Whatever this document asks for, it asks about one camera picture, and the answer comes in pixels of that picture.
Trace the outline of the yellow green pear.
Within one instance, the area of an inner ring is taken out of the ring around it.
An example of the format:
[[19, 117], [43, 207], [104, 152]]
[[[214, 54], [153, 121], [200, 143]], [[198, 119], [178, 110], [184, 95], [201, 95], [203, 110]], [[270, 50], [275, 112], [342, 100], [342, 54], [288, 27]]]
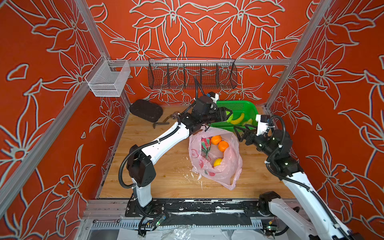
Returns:
[[243, 123], [243, 126], [245, 126], [245, 125], [252, 125], [253, 124], [253, 120], [252, 119], [249, 119], [249, 120], [247, 120], [247, 121], [245, 121], [244, 123]]

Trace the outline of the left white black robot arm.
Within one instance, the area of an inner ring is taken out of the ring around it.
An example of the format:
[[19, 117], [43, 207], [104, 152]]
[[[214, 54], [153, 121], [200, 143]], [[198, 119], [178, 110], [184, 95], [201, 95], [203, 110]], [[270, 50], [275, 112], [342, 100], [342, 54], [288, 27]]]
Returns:
[[151, 183], [156, 177], [155, 164], [158, 160], [179, 142], [199, 132], [202, 126], [226, 122], [233, 115], [232, 110], [218, 107], [218, 94], [205, 94], [198, 80], [194, 81], [194, 102], [183, 112], [170, 115], [176, 122], [155, 140], [132, 146], [119, 167], [118, 181], [121, 187], [133, 190], [135, 204], [142, 211], [153, 200]]

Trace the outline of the green round fruit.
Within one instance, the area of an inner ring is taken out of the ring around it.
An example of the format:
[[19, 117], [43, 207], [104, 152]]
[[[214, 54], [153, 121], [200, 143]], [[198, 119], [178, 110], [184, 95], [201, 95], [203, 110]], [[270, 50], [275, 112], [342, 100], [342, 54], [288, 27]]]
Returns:
[[226, 114], [227, 114], [226, 123], [230, 123], [233, 120], [233, 113], [229, 112], [229, 111], [226, 111]]

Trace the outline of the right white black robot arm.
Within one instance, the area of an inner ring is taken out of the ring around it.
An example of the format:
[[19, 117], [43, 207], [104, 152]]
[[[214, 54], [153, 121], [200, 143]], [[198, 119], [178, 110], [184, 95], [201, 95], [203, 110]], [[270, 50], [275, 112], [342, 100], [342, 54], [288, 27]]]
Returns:
[[292, 232], [301, 240], [363, 239], [336, 217], [316, 192], [299, 162], [291, 156], [293, 141], [284, 120], [277, 115], [257, 115], [256, 121], [257, 126], [234, 127], [239, 142], [253, 145], [267, 155], [267, 170], [289, 188], [308, 216], [305, 219], [291, 209], [276, 192], [264, 193], [259, 196], [259, 212], [276, 216], [286, 224], [283, 231], [265, 229], [264, 234], [276, 237]]

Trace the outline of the pink plastic bag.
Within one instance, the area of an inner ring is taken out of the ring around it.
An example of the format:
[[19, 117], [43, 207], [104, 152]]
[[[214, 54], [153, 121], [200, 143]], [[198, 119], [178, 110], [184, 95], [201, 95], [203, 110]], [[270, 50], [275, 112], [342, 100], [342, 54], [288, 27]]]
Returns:
[[[211, 138], [220, 135], [223, 141], [229, 144], [224, 153], [220, 152], [218, 145], [211, 144], [211, 150], [206, 158], [201, 155], [201, 138]], [[192, 163], [192, 171], [201, 176], [215, 181], [229, 190], [236, 187], [243, 166], [240, 155], [239, 141], [234, 133], [219, 128], [210, 128], [189, 137], [189, 156]], [[213, 167], [216, 159], [223, 159], [218, 167]]]

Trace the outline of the orange fruit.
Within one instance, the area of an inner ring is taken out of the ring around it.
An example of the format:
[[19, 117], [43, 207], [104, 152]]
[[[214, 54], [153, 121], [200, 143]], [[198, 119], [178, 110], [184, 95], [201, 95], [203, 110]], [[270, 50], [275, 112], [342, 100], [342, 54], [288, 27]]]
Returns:
[[226, 141], [220, 141], [218, 143], [218, 149], [222, 153], [224, 153], [228, 147], [229, 147], [229, 144]]
[[211, 144], [218, 145], [222, 141], [222, 137], [220, 135], [211, 137]]

